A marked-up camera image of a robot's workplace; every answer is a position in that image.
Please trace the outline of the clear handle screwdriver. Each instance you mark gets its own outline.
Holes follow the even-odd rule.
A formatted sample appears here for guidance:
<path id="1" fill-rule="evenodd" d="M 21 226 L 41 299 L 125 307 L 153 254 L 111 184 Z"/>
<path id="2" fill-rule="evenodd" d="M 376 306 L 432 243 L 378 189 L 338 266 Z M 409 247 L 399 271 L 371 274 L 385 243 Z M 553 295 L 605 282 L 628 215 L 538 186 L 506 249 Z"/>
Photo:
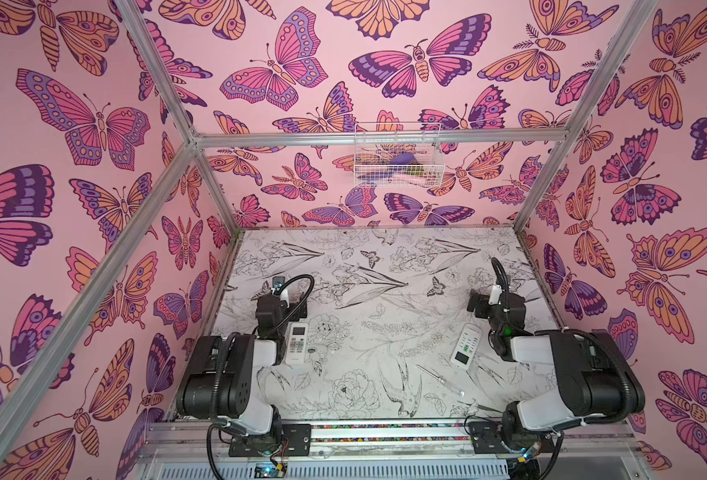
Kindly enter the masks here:
<path id="1" fill-rule="evenodd" d="M 449 390 L 449 392 L 451 392 L 459 397 L 465 396 L 465 391 L 463 391 L 463 389 L 459 388 L 459 386 L 455 385 L 455 383 L 447 380 L 447 378 L 441 376 L 441 374 L 439 374 L 439 373 L 437 373 L 437 372 L 435 372 L 435 371 L 433 371 L 423 365 L 419 365 L 419 369 L 423 370 L 423 372 L 429 374 L 429 376 L 431 376 L 431 377 L 433 377 L 433 379 L 437 380 L 437 382 L 439 382 L 439 384 L 443 385 L 443 387 L 445 387 L 445 389 Z"/>

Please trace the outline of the white remote with display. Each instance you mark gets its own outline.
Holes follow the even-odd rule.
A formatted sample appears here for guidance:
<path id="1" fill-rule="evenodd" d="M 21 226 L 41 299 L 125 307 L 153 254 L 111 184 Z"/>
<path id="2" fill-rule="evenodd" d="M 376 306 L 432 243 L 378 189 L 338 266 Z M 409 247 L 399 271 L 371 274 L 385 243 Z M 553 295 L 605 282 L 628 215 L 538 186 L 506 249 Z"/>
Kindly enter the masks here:
<path id="1" fill-rule="evenodd" d="M 475 357 L 479 342 L 481 342 L 481 329 L 471 323 L 465 324 L 459 334 L 453 354 L 449 358 L 449 363 L 455 368 L 467 371 Z"/>

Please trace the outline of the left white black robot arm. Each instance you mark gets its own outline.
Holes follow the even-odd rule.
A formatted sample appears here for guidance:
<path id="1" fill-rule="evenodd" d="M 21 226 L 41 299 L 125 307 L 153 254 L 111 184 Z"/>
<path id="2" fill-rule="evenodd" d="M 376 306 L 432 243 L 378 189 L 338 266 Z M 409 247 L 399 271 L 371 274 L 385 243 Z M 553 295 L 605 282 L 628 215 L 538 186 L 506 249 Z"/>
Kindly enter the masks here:
<path id="1" fill-rule="evenodd" d="M 258 299 L 258 331 L 201 337 L 176 393 L 179 415 L 225 429 L 235 437 L 278 442 L 282 420 L 259 394 L 258 373 L 286 355 L 290 304 L 278 294 Z"/>

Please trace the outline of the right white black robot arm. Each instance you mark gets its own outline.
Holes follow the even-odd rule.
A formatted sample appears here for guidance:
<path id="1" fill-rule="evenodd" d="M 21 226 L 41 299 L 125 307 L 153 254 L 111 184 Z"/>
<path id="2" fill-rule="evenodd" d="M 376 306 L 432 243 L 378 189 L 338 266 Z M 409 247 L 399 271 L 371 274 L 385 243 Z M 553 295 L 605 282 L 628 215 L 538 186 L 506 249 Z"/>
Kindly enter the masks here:
<path id="1" fill-rule="evenodd" d="M 515 294 L 469 294 L 467 311 L 489 322 L 489 344 L 501 360 L 553 368 L 555 387 L 511 402 L 501 414 L 501 440 L 511 450 L 549 433 L 625 421 L 645 409 L 645 392 L 607 332 L 525 330 L 525 299 Z"/>

